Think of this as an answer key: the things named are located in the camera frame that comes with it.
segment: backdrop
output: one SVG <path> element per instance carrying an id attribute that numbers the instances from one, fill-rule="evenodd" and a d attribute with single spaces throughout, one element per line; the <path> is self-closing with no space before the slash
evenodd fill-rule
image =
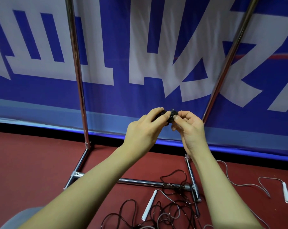
<path id="1" fill-rule="evenodd" d="M 89 129 L 123 135 L 155 107 L 202 117 L 249 2 L 74 0 Z M 79 130 L 79 109 L 64 0 L 0 0 L 0 122 Z M 288 155 L 288 0 L 259 1 L 206 134 Z"/>

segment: right hand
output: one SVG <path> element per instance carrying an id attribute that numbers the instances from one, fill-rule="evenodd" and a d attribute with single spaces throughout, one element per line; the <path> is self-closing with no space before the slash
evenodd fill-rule
<path id="1" fill-rule="evenodd" d="M 190 111 L 179 111 L 178 114 L 174 116 L 171 129 L 180 133 L 187 154 L 197 156 L 201 151 L 209 149 L 202 120 Z"/>

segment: black cord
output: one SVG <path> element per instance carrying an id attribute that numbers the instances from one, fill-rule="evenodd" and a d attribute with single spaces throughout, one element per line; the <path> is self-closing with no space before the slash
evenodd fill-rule
<path id="1" fill-rule="evenodd" d="M 184 176 L 185 176 L 185 179 L 180 183 L 179 187 L 174 187 L 172 184 L 167 183 L 167 182 L 164 181 L 164 178 L 172 176 L 174 173 L 177 173 L 177 172 L 182 172 L 182 173 L 184 173 Z M 196 221 L 198 221 L 199 228 L 202 229 L 202 226 L 201 226 L 201 224 L 199 222 L 199 219 L 198 219 L 198 217 L 196 215 L 196 211 L 193 209 L 193 206 L 196 203 L 195 202 L 191 202 L 189 200 L 189 198 L 185 195 L 185 191 L 182 189 L 183 185 L 185 185 L 185 184 L 189 184 L 190 186 L 192 186 L 190 183 L 187 182 L 186 173 L 183 170 L 181 170 L 181 169 L 177 169 L 177 170 L 175 170 L 174 172 L 172 172 L 169 175 L 160 177 L 160 180 L 163 182 L 162 191 L 163 191 L 163 193 L 165 195 L 167 195 L 167 196 L 179 195 L 181 199 L 176 200 L 175 203 L 171 202 L 171 203 L 167 204 L 165 207 L 162 207 L 161 202 L 157 201 L 157 203 L 152 205 L 151 208 L 150 208 L 150 211 L 149 211 L 150 219 L 148 219 L 148 220 L 146 220 L 146 221 L 144 221 L 142 223 L 139 223 L 137 225 L 134 225 L 134 218 L 135 218 L 135 215 L 136 215 L 136 212 L 137 212 L 137 209 L 138 209 L 137 202 L 134 199 L 128 199 L 120 207 L 119 213 L 110 213 L 103 219 L 102 224 L 101 224 L 101 229 L 103 229 L 103 224 L 104 224 L 105 220 L 109 216 L 112 216 L 112 215 L 118 216 L 116 229 L 119 228 L 121 220 L 130 229 L 140 229 L 141 227 L 144 227 L 144 226 L 151 226 L 151 227 L 157 228 L 157 224 L 158 223 L 159 224 L 160 223 L 164 223 L 164 224 L 166 224 L 168 226 L 171 226 L 173 229 L 177 229 L 174 226 L 175 219 L 172 218 L 172 217 L 177 217 L 178 209 L 176 209 L 174 211 L 174 214 L 172 215 L 171 214 L 171 212 L 172 212 L 171 208 L 173 206 L 178 206 L 180 208 L 180 210 L 183 212 L 183 214 L 185 215 L 185 217 L 186 217 L 186 219 L 188 221 L 188 226 L 187 226 L 186 229 L 190 229 L 190 228 L 197 229 Z M 170 187 L 173 190 L 173 192 L 166 193 L 165 190 L 168 187 Z M 133 201 L 134 202 L 134 213 L 133 213 L 133 216 L 132 216 L 131 225 L 129 223 L 127 223 L 126 220 L 122 217 L 123 207 L 128 201 Z M 167 214 L 162 215 L 161 218 L 159 219 L 159 222 L 157 222 L 158 217 L 162 213 L 166 213 L 167 210 L 168 210 L 168 214 L 169 215 L 167 215 Z"/>

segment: red floor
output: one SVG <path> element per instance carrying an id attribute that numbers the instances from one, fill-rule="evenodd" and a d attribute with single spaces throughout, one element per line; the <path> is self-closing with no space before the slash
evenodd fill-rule
<path id="1" fill-rule="evenodd" d="M 92 152 L 84 172 L 104 160 L 114 151 L 113 147 L 96 146 Z M 35 136 L 24 136 L 0 133 L 0 227 L 18 212 L 30 208 L 44 206 L 62 192 L 73 168 L 84 151 L 84 144 L 58 139 Z M 288 171 L 262 168 L 250 165 L 228 163 L 229 176 L 239 184 L 258 184 L 259 176 L 277 177 L 284 180 L 288 187 Z M 126 178 L 159 181 L 159 177 L 176 169 L 186 171 L 184 158 L 166 154 L 148 153 L 124 175 Z M 182 181 L 181 174 L 168 179 L 169 182 Z M 275 180 L 262 180 L 271 194 L 269 199 L 264 192 L 255 187 L 236 187 L 238 193 L 248 206 L 270 228 L 288 228 L 288 204 L 284 202 L 282 185 Z M 141 222 L 142 213 L 153 193 L 151 187 L 137 187 L 117 184 L 112 189 L 89 228 L 100 228 L 102 219 L 111 212 L 118 212 L 121 204 L 135 199 L 138 204 L 136 222 Z M 168 200 L 161 195 L 157 198 L 162 203 Z M 199 204 L 202 225 L 211 223 L 206 202 Z M 132 203 L 123 210 L 123 217 L 131 222 Z M 107 221 L 107 228 L 114 228 L 117 218 Z M 187 222 L 181 217 L 178 228 L 185 228 Z"/>

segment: tangled cord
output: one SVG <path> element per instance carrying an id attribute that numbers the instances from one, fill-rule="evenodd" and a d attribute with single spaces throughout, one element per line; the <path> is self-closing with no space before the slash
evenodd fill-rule
<path id="1" fill-rule="evenodd" d="M 185 176 L 185 179 L 180 183 L 180 186 L 178 188 L 176 188 L 172 184 L 167 183 L 167 182 L 164 181 L 164 178 L 172 176 L 174 173 L 177 173 L 177 172 L 182 172 L 182 173 L 184 173 L 184 176 Z M 190 229 L 190 228 L 197 229 L 196 220 L 197 220 L 197 222 L 199 224 L 200 229 L 202 229 L 202 226 L 201 226 L 201 224 L 199 222 L 199 219 L 196 216 L 196 212 L 194 211 L 194 209 L 192 207 L 195 204 L 195 202 L 191 202 L 189 200 L 189 198 L 185 195 L 184 190 L 182 189 L 182 187 L 185 184 L 189 184 L 191 186 L 191 184 L 187 182 L 186 173 L 183 170 L 181 170 L 181 169 L 177 169 L 177 170 L 175 170 L 174 172 L 172 172 L 169 175 L 160 177 L 160 180 L 162 181 L 163 186 L 162 186 L 162 191 L 161 190 L 158 190 L 158 191 L 162 192 L 171 201 L 171 203 L 169 203 L 169 204 L 167 204 L 166 206 L 163 207 L 161 205 L 161 202 L 158 201 L 156 204 L 152 205 L 151 208 L 150 208 L 150 211 L 149 211 L 150 219 L 147 219 L 147 220 L 143 221 L 142 223 L 134 225 L 134 218 L 135 218 L 135 215 L 136 215 L 136 212 L 137 212 L 137 209 L 138 209 L 138 205 L 137 205 L 137 202 L 134 199 L 128 199 L 120 207 L 119 213 L 110 213 L 103 219 L 103 221 L 101 223 L 101 229 L 103 229 L 103 224 L 104 224 L 105 220 L 109 216 L 112 216 L 112 215 L 118 216 L 116 229 L 119 228 L 121 220 L 130 229 L 144 229 L 144 228 L 159 229 L 159 224 L 160 223 L 164 223 L 166 225 L 171 226 L 173 229 L 176 229 L 176 227 L 174 226 L 174 222 L 175 222 L 176 219 L 178 219 L 180 217 L 180 215 L 181 215 L 180 211 L 187 218 L 187 221 L 188 221 L 187 229 Z M 165 189 L 169 188 L 169 187 L 172 190 L 174 190 L 174 192 L 166 193 Z M 168 196 L 171 196 L 171 195 L 179 195 L 181 197 L 181 199 L 173 201 L 172 199 L 170 199 L 168 197 Z M 133 213 L 133 216 L 132 216 L 131 225 L 122 217 L 123 207 L 129 201 L 134 202 L 134 213 Z M 174 211 L 173 214 L 171 214 L 171 212 L 172 212 L 171 209 L 172 209 L 173 206 L 176 206 L 177 210 Z"/>

